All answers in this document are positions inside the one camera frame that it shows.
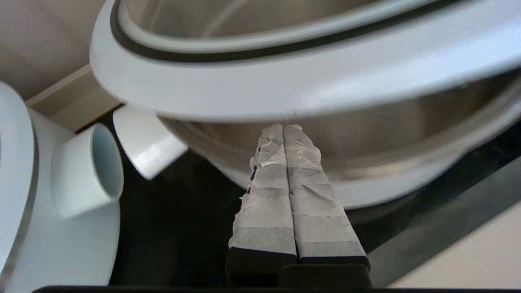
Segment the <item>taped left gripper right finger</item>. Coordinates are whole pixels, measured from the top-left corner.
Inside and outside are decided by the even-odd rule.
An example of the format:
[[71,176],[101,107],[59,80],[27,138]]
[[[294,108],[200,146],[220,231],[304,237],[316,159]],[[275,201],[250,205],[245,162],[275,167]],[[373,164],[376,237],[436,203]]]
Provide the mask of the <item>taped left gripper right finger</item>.
[[322,168],[320,150],[298,125],[284,126],[284,140],[298,261],[369,270],[366,252]]

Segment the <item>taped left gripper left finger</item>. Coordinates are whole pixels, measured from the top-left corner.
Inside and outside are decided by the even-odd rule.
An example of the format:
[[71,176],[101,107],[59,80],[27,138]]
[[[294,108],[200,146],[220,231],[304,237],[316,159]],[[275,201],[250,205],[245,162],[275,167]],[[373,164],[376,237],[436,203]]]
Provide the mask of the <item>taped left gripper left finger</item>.
[[250,161],[251,176],[228,243],[229,286],[277,286],[297,263],[283,127],[265,128]]

